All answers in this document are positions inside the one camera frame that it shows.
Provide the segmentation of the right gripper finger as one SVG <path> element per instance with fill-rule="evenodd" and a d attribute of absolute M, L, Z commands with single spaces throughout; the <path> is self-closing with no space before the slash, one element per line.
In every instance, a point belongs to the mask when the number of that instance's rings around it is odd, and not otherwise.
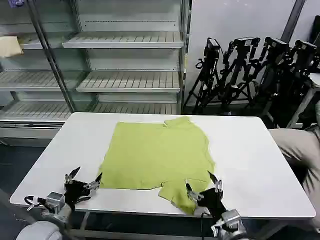
<path fill-rule="evenodd" d="M 198 192 L 193 191 L 191 185 L 189 183 L 185 184 L 187 196 L 191 200 L 202 200 L 204 196 Z"/>
<path fill-rule="evenodd" d="M 209 177 L 212 181 L 209 190 L 214 190 L 215 192 L 222 192 L 222 180 L 217 178 L 213 173 L 208 171 Z"/>

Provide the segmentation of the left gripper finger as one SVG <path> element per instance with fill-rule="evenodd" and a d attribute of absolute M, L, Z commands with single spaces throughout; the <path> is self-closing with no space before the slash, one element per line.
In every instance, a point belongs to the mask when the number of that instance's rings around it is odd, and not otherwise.
<path fill-rule="evenodd" d="M 90 183 L 86 183 L 83 187 L 87 190 L 97 190 L 100 187 L 102 172 L 96 177 L 96 179 Z"/>
<path fill-rule="evenodd" d="M 73 182 L 74 177 L 77 175 L 78 171 L 80 170 L 80 166 L 73 169 L 69 174 L 65 174 L 64 183 L 71 184 Z"/>

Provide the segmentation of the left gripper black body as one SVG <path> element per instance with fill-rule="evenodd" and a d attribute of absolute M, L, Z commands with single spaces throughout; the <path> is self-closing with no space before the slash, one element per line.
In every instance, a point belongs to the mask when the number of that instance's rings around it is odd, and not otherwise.
<path fill-rule="evenodd" d="M 69 182 L 64 184 L 65 203 L 71 208 L 72 211 L 75 210 L 76 204 L 91 199 L 91 191 L 85 187 L 86 184 L 87 183 L 85 182 L 77 180 L 72 180 L 71 183 Z"/>

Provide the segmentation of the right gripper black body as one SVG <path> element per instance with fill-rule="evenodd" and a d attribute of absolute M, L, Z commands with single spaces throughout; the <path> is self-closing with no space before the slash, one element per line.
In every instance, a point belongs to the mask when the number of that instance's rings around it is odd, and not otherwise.
<path fill-rule="evenodd" d="M 216 191 L 215 188 L 210 188 L 202 191 L 200 195 L 203 197 L 197 201 L 197 205 L 207 208 L 213 219 L 220 219 L 222 214 L 227 211 L 222 203 L 222 190 Z"/>

